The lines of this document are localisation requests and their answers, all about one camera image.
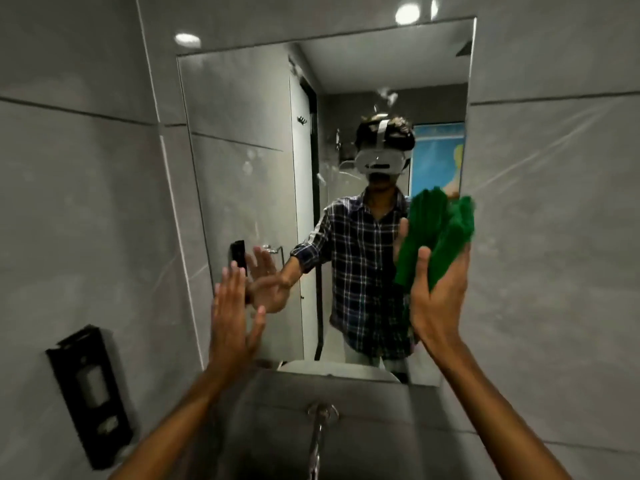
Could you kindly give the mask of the person's right hand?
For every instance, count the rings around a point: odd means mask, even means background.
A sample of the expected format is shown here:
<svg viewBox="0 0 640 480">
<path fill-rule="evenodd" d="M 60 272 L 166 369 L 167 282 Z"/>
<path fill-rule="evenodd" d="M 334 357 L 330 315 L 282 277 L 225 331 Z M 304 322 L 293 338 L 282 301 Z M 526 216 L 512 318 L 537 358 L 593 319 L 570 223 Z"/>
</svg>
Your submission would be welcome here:
<svg viewBox="0 0 640 480">
<path fill-rule="evenodd" d="M 430 357 L 440 363 L 461 344 L 459 323 L 468 286 L 470 244 L 467 243 L 449 266 L 429 298 L 413 300 L 410 293 L 410 320 Z"/>
</svg>

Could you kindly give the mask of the person's left hand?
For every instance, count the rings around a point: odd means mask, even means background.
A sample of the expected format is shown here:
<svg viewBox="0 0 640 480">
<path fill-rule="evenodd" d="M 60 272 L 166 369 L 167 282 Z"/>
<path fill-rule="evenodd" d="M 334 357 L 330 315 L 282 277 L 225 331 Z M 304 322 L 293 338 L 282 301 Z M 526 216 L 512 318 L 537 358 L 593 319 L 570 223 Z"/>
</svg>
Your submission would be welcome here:
<svg viewBox="0 0 640 480">
<path fill-rule="evenodd" d="M 247 283 L 245 268 L 232 261 L 214 286 L 208 369 L 226 381 L 234 379 L 257 352 L 246 347 L 250 332 L 245 311 Z"/>
</svg>

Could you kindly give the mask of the green cleaning cloth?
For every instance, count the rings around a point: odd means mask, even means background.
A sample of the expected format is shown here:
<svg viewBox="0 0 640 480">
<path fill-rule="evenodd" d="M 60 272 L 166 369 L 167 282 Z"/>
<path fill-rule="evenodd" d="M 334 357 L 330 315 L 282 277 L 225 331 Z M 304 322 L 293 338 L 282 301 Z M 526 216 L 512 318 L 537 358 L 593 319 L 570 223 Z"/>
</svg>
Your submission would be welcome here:
<svg viewBox="0 0 640 480">
<path fill-rule="evenodd" d="M 409 293 L 415 278 L 418 252 L 431 251 L 428 286 L 432 290 L 445 275 L 475 232 L 475 202 L 470 196 L 450 199 L 439 187 L 412 197 L 409 229 L 399 251 L 396 285 Z"/>
</svg>

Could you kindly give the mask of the person's left forearm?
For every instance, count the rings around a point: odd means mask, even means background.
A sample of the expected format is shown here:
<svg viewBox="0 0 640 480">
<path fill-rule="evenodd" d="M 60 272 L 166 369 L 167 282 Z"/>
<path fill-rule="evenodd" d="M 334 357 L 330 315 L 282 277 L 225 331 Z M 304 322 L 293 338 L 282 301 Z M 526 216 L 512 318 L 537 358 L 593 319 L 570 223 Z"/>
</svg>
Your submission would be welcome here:
<svg viewBox="0 0 640 480">
<path fill-rule="evenodd" d="M 245 364 L 213 364 L 201 373 L 178 405 L 141 441 L 108 480 L 166 480 L 212 405 Z"/>
</svg>

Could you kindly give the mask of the person's right forearm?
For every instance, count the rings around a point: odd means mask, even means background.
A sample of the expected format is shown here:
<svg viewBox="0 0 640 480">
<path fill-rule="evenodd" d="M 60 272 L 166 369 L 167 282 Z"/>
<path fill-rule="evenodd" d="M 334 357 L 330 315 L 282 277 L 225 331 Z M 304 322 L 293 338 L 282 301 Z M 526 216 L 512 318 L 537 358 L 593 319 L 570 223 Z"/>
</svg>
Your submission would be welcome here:
<svg viewBox="0 0 640 480">
<path fill-rule="evenodd" d="M 572 480 L 484 374 L 460 338 L 429 350 L 502 480 Z"/>
</svg>

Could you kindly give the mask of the chrome wall faucet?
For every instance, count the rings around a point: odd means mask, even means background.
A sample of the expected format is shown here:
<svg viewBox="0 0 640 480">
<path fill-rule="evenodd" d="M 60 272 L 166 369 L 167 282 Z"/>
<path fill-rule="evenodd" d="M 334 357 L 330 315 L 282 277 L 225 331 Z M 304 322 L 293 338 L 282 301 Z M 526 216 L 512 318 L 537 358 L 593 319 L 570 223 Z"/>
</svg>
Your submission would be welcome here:
<svg viewBox="0 0 640 480">
<path fill-rule="evenodd" d="M 313 422 L 309 453 L 307 480 L 319 480 L 321 455 L 326 437 L 326 430 L 340 420 L 338 409 L 330 403 L 318 402 L 309 406 L 307 414 Z"/>
</svg>

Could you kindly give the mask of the rectangular wall mirror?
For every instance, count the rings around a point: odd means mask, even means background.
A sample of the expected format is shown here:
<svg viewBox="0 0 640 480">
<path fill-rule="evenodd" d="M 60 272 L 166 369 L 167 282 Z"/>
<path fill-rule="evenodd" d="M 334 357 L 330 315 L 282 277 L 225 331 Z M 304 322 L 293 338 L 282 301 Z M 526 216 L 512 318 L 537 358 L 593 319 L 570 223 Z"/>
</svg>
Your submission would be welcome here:
<svg viewBox="0 0 640 480">
<path fill-rule="evenodd" d="M 460 192 L 475 18 L 178 62 L 211 279 L 260 246 L 283 274 L 257 359 L 433 387 L 396 285 L 412 197 Z"/>
</svg>

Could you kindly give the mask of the black wall soap dispenser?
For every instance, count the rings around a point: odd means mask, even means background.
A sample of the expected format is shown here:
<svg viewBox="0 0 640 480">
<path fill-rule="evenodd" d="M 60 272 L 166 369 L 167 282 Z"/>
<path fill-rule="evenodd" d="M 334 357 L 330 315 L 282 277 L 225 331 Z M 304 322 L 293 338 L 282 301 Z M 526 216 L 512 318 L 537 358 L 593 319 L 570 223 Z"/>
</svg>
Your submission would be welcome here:
<svg viewBox="0 0 640 480">
<path fill-rule="evenodd" d="M 134 429 L 100 328 L 87 325 L 45 353 L 91 468 L 112 468 Z"/>
</svg>

